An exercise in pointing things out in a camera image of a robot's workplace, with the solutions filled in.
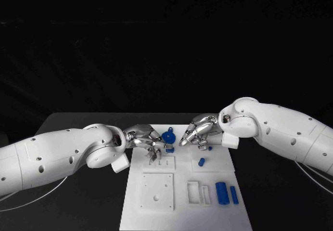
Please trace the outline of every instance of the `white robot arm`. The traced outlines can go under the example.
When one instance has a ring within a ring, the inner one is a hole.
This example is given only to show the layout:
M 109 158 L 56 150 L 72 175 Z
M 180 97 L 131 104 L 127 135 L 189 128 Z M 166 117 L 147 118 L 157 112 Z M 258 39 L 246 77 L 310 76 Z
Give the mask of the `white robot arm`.
M 274 153 L 333 175 L 333 129 L 301 112 L 239 98 L 219 114 L 193 119 L 180 146 L 192 142 L 206 150 L 207 135 L 220 132 L 222 146 L 236 149 L 239 138 L 254 137 Z
M 125 148 L 143 147 L 153 162 L 161 159 L 161 141 L 150 125 L 124 131 L 104 124 L 83 129 L 43 133 L 0 148 L 0 196 L 44 185 L 72 175 L 86 164 L 99 168 L 111 164 L 118 173 L 128 166 Z

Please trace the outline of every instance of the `black background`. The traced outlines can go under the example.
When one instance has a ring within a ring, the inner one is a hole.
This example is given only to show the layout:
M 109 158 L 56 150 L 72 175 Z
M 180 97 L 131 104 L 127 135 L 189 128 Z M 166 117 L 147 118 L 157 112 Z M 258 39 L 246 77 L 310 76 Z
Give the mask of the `black background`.
M 243 96 L 333 127 L 331 16 L 328 1 L 3 5 L 0 130 L 13 143 L 55 112 L 219 112 Z

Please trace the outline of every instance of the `table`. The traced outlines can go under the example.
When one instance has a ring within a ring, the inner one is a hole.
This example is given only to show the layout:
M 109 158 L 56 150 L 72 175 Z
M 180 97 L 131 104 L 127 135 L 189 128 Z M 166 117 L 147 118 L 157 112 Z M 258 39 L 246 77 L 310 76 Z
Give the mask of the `table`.
M 55 113 L 36 135 L 95 123 L 121 129 L 134 124 L 187 124 L 199 114 Z M 125 152 L 131 159 L 131 150 Z M 254 231 L 331 230 L 333 195 L 307 178 L 294 162 L 264 149 L 254 139 L 241 138 L 239 148 L 229 152 Z M 0 213 L 0 230 L 118 230 L 128 170 L 115 174 L 111 166 L 83 166 L 44 198 Z M 59 182 L 20 191 L 0 202 L 0 209 L 30 202 Z

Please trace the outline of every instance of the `screw hole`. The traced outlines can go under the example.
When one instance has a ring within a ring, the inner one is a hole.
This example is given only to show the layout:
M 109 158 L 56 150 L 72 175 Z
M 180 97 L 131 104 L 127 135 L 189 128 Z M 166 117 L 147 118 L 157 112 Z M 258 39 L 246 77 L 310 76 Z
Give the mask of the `screw hole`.
M 69 157 L 69 164 L 73 163 L 73 156 Z
M 295 138 L 291 139 L 291 142 L 290 142 L 291 145 L 295 144 Z
M 37 168 L 39 172 L 43 173 L 43 170 L 44 170 L 44 166 L 40 165 L 39 168 Z

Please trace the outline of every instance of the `white cable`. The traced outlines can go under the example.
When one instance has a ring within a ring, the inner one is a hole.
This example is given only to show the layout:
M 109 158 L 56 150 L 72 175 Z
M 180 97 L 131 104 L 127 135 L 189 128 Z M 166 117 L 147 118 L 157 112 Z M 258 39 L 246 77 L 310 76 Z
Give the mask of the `white cable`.
M 37 201 L 39 199 L 42 199 L 42 198 L 43 198 L 47 194 L 50 194 L 52 191 L 60 186 L 60 184 L 63 183 L 65 179 L 63 179 L 62 182 L 57 184 L 57 186 L 56 186 L 42 197 L 39 197 L 36 200 L 33 200 L 32 202 L 26 203 L 24 205 L 21 205 L 21 206 L 19 206 L 19 207 L 14 207 L 14 208 L 6 209 L 6 210 L 0 210 L 0 212 L 13 210 L 13 209 L 16 209 L 16 208 L 20 208 L 20 207 L 29 205 L 30 203 L 33 203 L 34 201 Z
M 333 192 L 313 179 L 313 177 L 308 175 L 308 173 L 305 172 L 305 170 L 303 169 L 303 167 L 300 166 L 300 164 L 295 161 L 295 164 L 298 165 L 300 169 L 303 170 L 303 172 L 307 174 L 307 176 L 311 178 L 311 180 L 315 182 L 315 184 L 330 193 L 333 194 Z
M 13 196 L 17 192 L 10 193 L 7 196 L 4 196 L 0 201 L 4 201 L 10 196 Z
M 330 180 L 326 176 L 323 176 L 308 165 L 304 165 L 323 179 L 326 179 L 330 183 L 333 183 L 333 180 Z

